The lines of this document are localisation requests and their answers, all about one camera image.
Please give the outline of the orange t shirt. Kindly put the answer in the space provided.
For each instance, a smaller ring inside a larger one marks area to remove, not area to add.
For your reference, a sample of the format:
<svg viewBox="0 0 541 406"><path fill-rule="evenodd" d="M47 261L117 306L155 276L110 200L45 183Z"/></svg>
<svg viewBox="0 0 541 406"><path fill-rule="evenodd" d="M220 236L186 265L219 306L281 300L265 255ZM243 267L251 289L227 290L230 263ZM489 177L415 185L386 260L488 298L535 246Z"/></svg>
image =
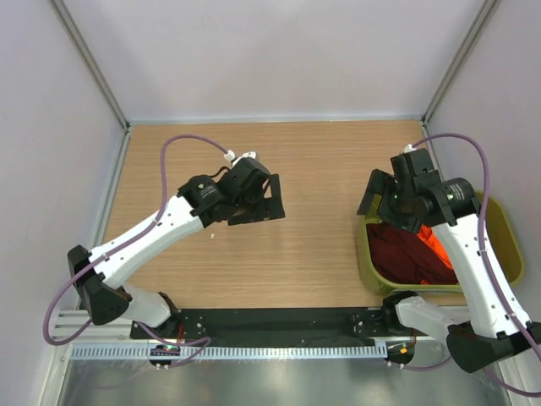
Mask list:
<svg viewBox="0 0 541 406"><path fill-rule="evenodd" d="M435 236L432 228L422 225L418 232L418 238L423 241L449 269L453 269L448 254L442 243Z"/></svg>

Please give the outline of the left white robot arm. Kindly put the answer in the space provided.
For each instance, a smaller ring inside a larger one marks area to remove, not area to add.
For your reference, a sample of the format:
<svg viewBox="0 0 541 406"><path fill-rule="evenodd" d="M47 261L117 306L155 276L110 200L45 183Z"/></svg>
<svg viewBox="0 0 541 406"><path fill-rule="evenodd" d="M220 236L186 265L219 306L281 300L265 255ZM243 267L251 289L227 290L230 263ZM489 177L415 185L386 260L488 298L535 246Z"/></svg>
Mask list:
<svg viewBox="0 0 541 406"><path fill-rule="evenodd" d="M163 292L130 287L127 280L163 250L213 223L235 226L284 216L279 176L246 154L213 176L192 177L156 213L110 242L72 248L74 286L92 324L123 318L170 337L181 325L176 305Z"/></svg>

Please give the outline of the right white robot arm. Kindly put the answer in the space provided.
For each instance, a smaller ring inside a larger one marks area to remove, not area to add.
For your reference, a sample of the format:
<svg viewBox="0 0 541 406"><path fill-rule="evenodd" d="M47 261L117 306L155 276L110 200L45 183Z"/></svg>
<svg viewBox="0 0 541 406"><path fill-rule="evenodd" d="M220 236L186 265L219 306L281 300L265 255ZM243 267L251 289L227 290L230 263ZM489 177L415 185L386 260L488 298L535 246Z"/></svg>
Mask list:
<svg viewBox="0 0 541 406"><path fill-rule="evenodd" d="M442 179L424 148L392 157L391 166L392 173L372 171L357 214L374 210L385 225L411 234L431 228L448 254L469 316L403 291L384 299L384 320L443 343L468 373L537 350L540 325L514 297L486 233L486 197L464 178Z"/></svg>

